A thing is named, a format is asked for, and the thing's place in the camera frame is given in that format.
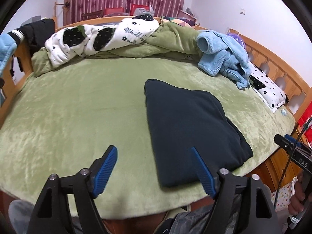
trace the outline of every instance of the bed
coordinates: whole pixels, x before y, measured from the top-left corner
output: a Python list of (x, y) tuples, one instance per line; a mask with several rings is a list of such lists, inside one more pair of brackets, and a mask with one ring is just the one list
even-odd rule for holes
[[(97, 18), (69, 26), (119, 22), (124, 18)], [(301, 96), (297, 110), (288, 104), (286, 116), (280, 111), (273, 114), (252, 89), (238, 90), (227, 78), (210, 77), (187, 59), (83, 59), (34, 77), (28, 46), (22, 42), (15, 56), (20, 58), (25, 76), (15, 85), (8, 66), (3, 72), (6, 100), (0, 108), (0, 189), (35, 203), (51, 173), (72, 175), (90, 166), (113, 144), (119, 158), (104, 193), (96, 199), (102, 218), (150, 215), (204, 198), (200, 183), (159, 186), (143, 91), (144, 82), (150, 78), (190, 90), (210, 91), (219, 99), (227, 117), (253, 149), (254, 157), (234, 172), (246, 175), (277, 149), (273, 142), (276, 133), (293, 131), (312, 100), (312, 91), (281, 58), (241, 37), (254, 56), (254, 64), (268, 64), (268, 76), (274, 81), (284, 78), (290, 103)], [(73, 198), (69, 199), (72, 214), (76, 215)]]

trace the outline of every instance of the green blanket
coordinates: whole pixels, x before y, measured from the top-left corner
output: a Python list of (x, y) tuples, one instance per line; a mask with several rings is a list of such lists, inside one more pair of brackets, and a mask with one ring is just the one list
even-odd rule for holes
[[(103, 59), (114, 57), (143, 58), (152, 55), (164, 56), (175, 60), (192, 59), (199, 61), (202, 52), (196, 44), (198, 31), (182, 27), (173, 22), (161, 24), (145, 42), (137, 45), (125, 46), (109, 51), (99, 52), (87, 59)], [(66, 66), (74, 64), (83, 58), (76, 56)], [(32, 66), (35, 76), (54, 70), (45, 48), (32, 57)]]
[[(159, 186), (144, 96), (144, 83), (153, 78), (210, 91), (220, 100), (254, 152), (237, 175), (250, 172), (274, 152), (276, 133), (293, 130), (291, 114), (273, 114), (253, 89), (239, 90), (196, 64), (166, 58), (85, 59), (30, 78), (17, 96), (0, 130), (0, 188), (35, 203), (51, 173), (73, 175), (113, 144), (118, 161), (96, 199), (103, 218), (159, 213), (206, 196), (199, 183)], [(70, 206), (76, 214), (73, 200)]]

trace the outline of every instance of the chair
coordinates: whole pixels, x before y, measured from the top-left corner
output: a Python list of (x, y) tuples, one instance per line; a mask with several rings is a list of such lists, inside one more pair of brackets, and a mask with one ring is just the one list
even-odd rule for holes
[(149, 5), (131, 4), (130, 15), (133, 16), (136, 8), (143, 8), (149, 11)]
[(124, 13), (124, 8), (106, 8), (104, 10), (104, 15), (112, 14), (112, 13)]
[(87, 19), (99, 18), (99, 17), (103, 17), (103, 15), (104, 15), (104, 10), (83, 13), (81, 14), (81, 20), (83, 21)]

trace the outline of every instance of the plastic bag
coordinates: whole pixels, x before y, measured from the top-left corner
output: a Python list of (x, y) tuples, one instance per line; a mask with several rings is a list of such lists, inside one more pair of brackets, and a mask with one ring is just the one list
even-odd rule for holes
[(152, 17), (155, 15), (155, 12), (151, 5), (149, 5), (149, 11), (144, 8), (136, 8), (133, 13), (134, 16), (139, 16), (139, 15), (144, 15), (144, 14), (150, 14)]

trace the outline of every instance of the finger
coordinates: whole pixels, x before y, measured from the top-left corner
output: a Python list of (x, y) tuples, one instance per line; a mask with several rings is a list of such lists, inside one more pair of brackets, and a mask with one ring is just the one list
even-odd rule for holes
[(291, 205), (297, 212), (302, 212), (305, 208), (294, 195), (291, 197)]
[(294, 195), (299, 201), (303, 201), (305, 199), (305, 193), (303, 192), (302, 184), (299, 181), (294, 184), (294, 192)]
[(288, 204), (288, 211), (289, 213), (292, 215), (292, 216), (296, 216), (298, 215), (299, 213), (294, 209), (294, 207), (290, 204)]
[(303, 180), (303, 172), (300, 172), (298, 175), (297, 175), (297, 179), (299, 182), (302, 182)]

